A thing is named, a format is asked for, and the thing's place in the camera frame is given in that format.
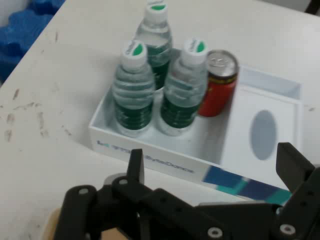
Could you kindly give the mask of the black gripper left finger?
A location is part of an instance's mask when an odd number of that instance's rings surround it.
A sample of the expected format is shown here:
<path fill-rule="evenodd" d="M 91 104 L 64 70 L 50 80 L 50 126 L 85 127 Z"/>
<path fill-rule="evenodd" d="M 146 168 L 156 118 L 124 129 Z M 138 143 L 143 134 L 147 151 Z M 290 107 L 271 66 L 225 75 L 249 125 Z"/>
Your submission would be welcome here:
<path fill-rule="evenodd" d="M 144 185 L 141 149 L 130 153 L 127 172 L 101 189 L 79 185 L 64 197 L 61 240 L 100 240 L 116 228 L 131 240 L 229 240 L 231 230 L 169 192 Z"/>

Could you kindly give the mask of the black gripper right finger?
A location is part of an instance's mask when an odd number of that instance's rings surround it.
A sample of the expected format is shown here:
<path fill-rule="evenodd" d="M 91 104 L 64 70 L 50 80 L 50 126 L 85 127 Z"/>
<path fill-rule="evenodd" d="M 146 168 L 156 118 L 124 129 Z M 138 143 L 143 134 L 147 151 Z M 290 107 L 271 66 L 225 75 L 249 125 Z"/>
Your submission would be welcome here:
<path fill-rule="evenodd" d="M 274 240 L 320 238 L 320 168 L 291 143 L 277 145 L 276 173 L 291 192 L 271 227 Z"/>

